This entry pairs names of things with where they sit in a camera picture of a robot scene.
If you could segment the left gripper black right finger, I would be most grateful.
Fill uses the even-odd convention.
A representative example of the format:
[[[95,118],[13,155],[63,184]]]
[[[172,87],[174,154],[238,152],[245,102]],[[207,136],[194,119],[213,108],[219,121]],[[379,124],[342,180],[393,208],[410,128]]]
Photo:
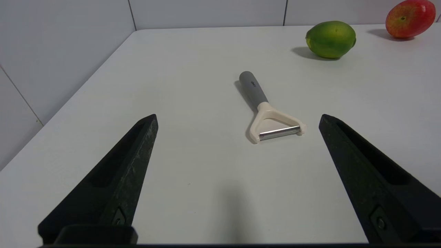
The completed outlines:
[[[319,130],[371,244],[438,244],[441,198],[342,120]]]

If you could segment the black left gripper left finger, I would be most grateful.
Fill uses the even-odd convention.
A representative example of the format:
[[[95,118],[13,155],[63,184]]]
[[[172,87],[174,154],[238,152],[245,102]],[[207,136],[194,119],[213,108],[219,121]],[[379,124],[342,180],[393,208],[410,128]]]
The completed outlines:
[[[132,227],[158,132],[140,119],[38,225],[43,245],[134,245]]]

